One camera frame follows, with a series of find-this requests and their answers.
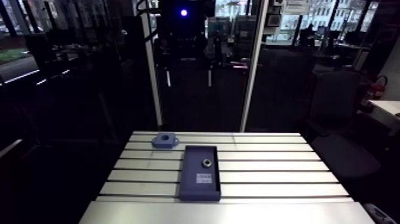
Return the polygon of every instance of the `building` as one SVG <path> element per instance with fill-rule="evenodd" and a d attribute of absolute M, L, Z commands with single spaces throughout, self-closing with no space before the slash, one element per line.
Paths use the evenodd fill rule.
<path fill-rule="evenodd" d="M 354 30 L 357 26 L 358 20 L 360 19 L 364 4 L 365 1 L 362 0 L 340 0 L 330 30 L 343 30 L 343 28 L 345 32 Z M 361 26 L 362 32 L 367 31 L 378 4 L 378 2 L 371 3 Z M 301 28 L 305 29 L 310 24 L 313 25 L 313 30 L 317 30 L 318 26 L 327 27 L 334 6 L 334 0 L 311 0 L 308 14 L 303 16 Z M 283 14 L 279 33 L 269 39 L 291 42 L 298 20 L 299 15 Z"/>

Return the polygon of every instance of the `black chair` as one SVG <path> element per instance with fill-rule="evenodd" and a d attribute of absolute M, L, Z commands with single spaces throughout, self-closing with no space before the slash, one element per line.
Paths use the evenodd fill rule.
<path fill-rule="evenodd" d="M 331 171 L 341 180 L 373 176 L 380 163 L 360 145 L 344 136 L 355 113 L 360 75 L 332 71 L 316 78 L 305 137 Z"/>

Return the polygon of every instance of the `person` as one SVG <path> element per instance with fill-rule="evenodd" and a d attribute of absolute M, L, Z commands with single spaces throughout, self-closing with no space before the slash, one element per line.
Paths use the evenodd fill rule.
<path fill-rule="evenodd" d="M 313 24 L 310 23 L 306 29 L 301 30 L 300 46 L 315 46 L 314 41 Z"/>

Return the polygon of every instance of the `metal nut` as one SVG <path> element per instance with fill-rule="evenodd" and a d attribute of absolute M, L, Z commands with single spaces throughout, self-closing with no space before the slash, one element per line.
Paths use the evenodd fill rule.
<path fill-rule="evenodd" d="M 211 160 L 209 160 L 209 159 L 206 158 L 205 160 L 203 160 L 202 165 L 203 165 L 205 168 L 209 168 L 209 167 L 211 167 L 211 166 L 213 165 L 213 163 L 212 163 Z"/>

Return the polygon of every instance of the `blue light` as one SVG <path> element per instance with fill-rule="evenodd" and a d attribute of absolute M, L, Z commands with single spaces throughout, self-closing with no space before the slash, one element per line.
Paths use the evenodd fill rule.
<path fill-rule="evenodd" d="M 180 10 L 180 15 L 183 17 L 186 17 L 188 15 L 188 11 L 187 10 Z"/>

